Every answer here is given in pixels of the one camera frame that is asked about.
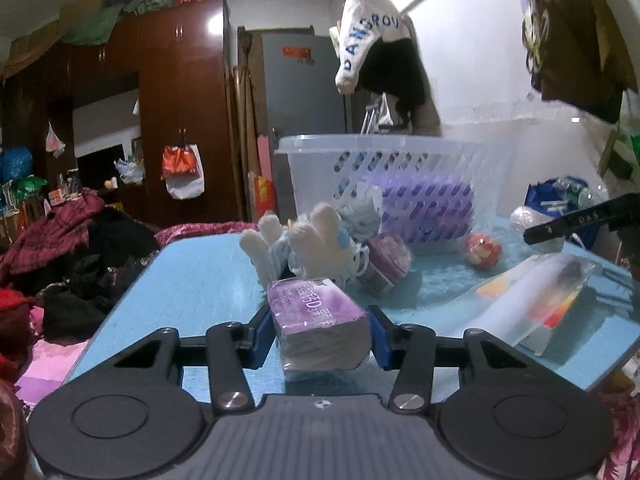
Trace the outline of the translucent plastic laundry basket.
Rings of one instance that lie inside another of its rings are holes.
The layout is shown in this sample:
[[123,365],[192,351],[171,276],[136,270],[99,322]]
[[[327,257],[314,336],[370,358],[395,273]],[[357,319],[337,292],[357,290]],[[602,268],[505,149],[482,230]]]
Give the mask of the translucent plastic laundry basket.
[[417,256],[460,252],[487,233],[515,145],[432,136],[305,134],[278,149],[290,166],[297,212],[320,202],[336,209],[372,200],[380,228]]

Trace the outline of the red round toy ball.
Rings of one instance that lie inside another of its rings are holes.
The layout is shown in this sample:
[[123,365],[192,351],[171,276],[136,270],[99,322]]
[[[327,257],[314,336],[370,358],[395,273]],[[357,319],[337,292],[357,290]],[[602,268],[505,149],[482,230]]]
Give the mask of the red round toy ball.
[[466,260],[477,269],[493,268],[500,260],[502,245],[483,233],[472,233],[465,242]]

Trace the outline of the white black hanging jacket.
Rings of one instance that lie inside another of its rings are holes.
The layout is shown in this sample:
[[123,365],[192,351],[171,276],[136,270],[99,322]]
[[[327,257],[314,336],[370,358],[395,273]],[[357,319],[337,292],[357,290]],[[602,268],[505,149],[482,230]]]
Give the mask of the white black hanging jacket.
[[440,127],[412,21],[390,0],[345,0],[337,31],[335,87],[390,96],[392,109],[414,133]]

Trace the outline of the small purple tissue pack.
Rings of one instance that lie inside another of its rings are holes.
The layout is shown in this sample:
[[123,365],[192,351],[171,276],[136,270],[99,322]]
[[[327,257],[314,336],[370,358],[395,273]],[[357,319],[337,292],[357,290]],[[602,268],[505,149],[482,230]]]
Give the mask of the small purple tissue pack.
[[363,244],[369,249],[366,270],[358,280],[372,294],[390,292],[408,273],[413,253],[395,231],[385,231]]

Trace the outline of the purple tissue bundle in basket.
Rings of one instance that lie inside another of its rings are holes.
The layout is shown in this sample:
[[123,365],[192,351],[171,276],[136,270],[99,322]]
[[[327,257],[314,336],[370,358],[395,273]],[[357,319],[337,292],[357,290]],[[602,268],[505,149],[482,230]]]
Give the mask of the purple tissue bundle in basket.
[[458,178],[378,177],[369,192],[381,230],[395,231],[408,245],[449,242],[471,231],[474,191]]

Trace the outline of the grey metal door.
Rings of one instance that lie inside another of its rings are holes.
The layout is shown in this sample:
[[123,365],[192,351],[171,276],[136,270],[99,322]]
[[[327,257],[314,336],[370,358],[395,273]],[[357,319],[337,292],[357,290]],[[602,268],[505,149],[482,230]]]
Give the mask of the grey metal door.
[[345,99],[334,84],[338,59],[328,37],[272,32],[262,36],[266,133],[271,180],[282,220],[296,216],[288,158],[280,141],[301,134],[344,133]]

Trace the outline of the orange white hanging bag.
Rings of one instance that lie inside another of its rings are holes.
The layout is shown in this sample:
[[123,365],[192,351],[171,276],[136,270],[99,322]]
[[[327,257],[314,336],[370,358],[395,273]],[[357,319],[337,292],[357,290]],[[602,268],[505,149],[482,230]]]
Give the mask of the orange white hanging bag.
[[162,180],[174,200],[192,200],[205,192],[204,169],[196,144],[166,146]]

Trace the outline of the clear plastic bottle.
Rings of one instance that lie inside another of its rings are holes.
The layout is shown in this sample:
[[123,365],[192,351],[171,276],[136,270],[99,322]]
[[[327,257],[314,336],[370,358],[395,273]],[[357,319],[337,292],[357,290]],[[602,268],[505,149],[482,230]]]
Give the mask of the clear plastic bottle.
[[562,200],[578,209],[596,206],[606,201],[606,195],[601,190],[593,190],[585,181],[570,176],[557,178],[552,186]]

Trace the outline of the olive hanging bags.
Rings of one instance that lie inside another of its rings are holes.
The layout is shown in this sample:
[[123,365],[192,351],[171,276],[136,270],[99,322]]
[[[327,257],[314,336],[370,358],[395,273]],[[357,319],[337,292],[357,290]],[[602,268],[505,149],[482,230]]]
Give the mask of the olive hanging bags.
[[520,0],[532,87],[609,124],[638,84],[623,35],[605,0]]

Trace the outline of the white plush bunny toy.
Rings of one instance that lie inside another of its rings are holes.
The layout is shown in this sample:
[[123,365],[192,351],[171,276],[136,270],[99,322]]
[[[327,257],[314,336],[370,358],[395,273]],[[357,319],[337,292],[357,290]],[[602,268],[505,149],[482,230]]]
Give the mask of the white plush bunny toy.
[[241,233],[240,248],[250,258],[262,288],[279,281],[286,271],[304,280],[328,278],[344,288],[369,264],[369,248],[352,239],[327,203],[318,203],[288,226],[275,214],[265,214],[256,229]]

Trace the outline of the dark red wooden wardrobe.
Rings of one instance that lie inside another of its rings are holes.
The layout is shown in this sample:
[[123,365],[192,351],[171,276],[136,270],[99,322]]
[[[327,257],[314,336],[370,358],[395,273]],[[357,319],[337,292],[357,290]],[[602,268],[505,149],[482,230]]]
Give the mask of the dark red wooden wardrobe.
[[[232,124],[229,22],[224,0],[197,1],[124,18],[103,46],[57,42],[35,62],[1,77],[2,143],[32,153],[54,182],[76,165],[73,112],[137,90],[145,189],[134,209],[157,226],[243,217]],[[200,151],[205,191],[175,200],[162,173],[168,145]]]

